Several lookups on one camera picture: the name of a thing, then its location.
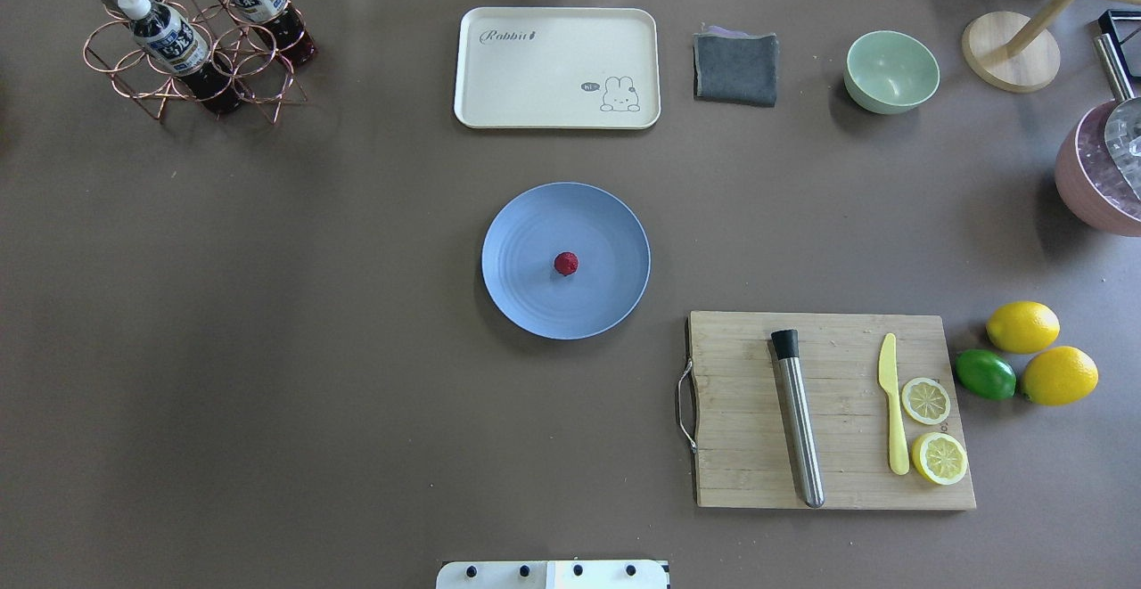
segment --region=white bottle cap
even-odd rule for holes
[[[151,14],[151,0],[119,0],[119,9],[127,18],[138,21]]]

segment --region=black muddler tip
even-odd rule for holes
[[[772,346],[777,349],[778,360],[800,357],[800,347],[796,346],[796,329],[772,333]]]

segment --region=black case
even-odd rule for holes
[[[1125,74],[1141,81],[1141,32],[1138,32],[1141,30],[1141,11],[1106,10],[1098,18],[1098,25],[1102,33],[1112,38],[1114,49],[1125,66]]]

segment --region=brown tabletop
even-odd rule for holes
[[[1108,5],[1051,29],[1012,95],[963,27],[1046,0],[297,0],[309,105],[163,124],[79,56],[96,0],[0,0],[0,576],[6,587],[431,587],[440,563],[648,557],[674,587],[1130,587],[1141,576],[1141,245],[1059,199],[1108,100]],[[478,6],[657,21],[645,131],[475,131],[452,114]],[[775,108],[697,102],[703,22],[780,39]],[[858,35],[924,41],[942,84],[884,118]],[[653,250],[613,330],[545,340],[484,288],[518,193],[594,184]],[[1101,369],[1073,406],[958,390],[978,508],[702,509],[673,390],[694,309],[940,315],[986,346],[1014,299]],[[1015,366],[1025,358],[1015,358]]]

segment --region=round wooden base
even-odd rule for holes
[[[990,13],[966,25],[963,57],[987,83],[1008,92],[1033,92],[1050,84],[1061,66],[1058,41],[1043,30],[1022,53],[1011,56],[1006,43],[1030,21],[1018,13]]]

